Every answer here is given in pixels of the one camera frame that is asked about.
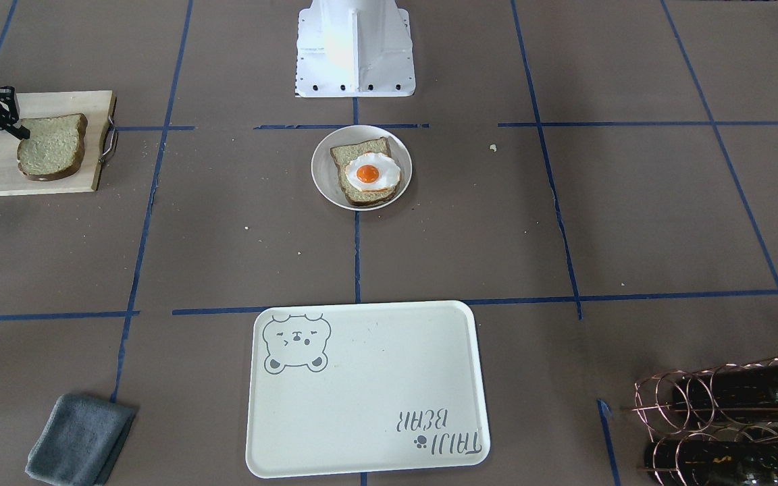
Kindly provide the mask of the green wine bottle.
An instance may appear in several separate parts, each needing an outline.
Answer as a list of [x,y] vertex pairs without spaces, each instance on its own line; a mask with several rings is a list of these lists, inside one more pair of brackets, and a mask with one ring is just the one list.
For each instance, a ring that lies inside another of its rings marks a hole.
[[778,485],[778,447],[662,439],[646,446],[642,470],[662,485]]
[[702,423],[778,423],[778,364],[680,379],[672,409]]

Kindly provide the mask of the fried egg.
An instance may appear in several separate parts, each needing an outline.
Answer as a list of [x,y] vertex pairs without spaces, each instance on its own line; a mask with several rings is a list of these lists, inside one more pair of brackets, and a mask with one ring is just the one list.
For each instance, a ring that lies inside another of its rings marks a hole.
[[342,170],[342,177],[355,190],[380,192],[396,188],[402,171],[392,157],[380,152],[365,152]]

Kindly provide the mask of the bottom bread slice with egg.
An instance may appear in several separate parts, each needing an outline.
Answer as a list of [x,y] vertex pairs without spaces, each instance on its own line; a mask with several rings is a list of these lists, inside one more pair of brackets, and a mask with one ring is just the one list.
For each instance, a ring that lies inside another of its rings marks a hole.
[[330,156],[338,182],[349,203],[356,207],[379,205],[395,197],[402,182],[402,168],[392,158],[388,138],[380,136],[334,146]]

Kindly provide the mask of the folded grey cloth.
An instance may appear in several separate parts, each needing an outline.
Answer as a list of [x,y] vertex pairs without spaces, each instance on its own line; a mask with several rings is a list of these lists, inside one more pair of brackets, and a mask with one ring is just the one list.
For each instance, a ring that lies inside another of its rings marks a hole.
[[129,406],[61,395],[28,453],[25,473],[52,485],[105,485],[135,418]]

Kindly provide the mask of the white round plate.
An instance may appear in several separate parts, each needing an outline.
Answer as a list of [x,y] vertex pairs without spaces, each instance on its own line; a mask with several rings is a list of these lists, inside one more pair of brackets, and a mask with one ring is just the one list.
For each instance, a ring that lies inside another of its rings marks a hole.
[[311,175],[322,196],[338,207],[370,211],[407,190],[413,160],[388,130],[356,124],[331,132],[315,148]]

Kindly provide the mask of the green wine bottle middle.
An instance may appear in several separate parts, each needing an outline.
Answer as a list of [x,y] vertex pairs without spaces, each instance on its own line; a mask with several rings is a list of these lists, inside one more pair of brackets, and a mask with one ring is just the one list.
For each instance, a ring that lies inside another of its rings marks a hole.
[[672,409],[702,423],[778,423],[778,364],[680,379]]

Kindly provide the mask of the green wine bottle front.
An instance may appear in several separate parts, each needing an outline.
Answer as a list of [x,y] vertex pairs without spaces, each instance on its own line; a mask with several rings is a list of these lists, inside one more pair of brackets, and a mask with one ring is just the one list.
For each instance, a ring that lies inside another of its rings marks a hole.
[[778,447],[662,439],[646,446],[642,470],[662,485],[778,485]]

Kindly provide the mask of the white bear serving tray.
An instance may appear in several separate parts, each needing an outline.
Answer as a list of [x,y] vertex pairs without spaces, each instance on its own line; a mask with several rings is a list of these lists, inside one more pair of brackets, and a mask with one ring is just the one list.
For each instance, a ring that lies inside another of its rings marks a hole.
[[256,317],[246,465],[259,478],[475,466],[491,449],[477,325],[457,300]]

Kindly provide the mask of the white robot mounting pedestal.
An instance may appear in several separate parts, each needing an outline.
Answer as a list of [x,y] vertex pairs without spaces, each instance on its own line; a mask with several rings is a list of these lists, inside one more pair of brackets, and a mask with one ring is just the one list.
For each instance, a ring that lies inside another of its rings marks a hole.
[[297,27],[296,96],[414,95],[410,16],[395,1],[313,1]]

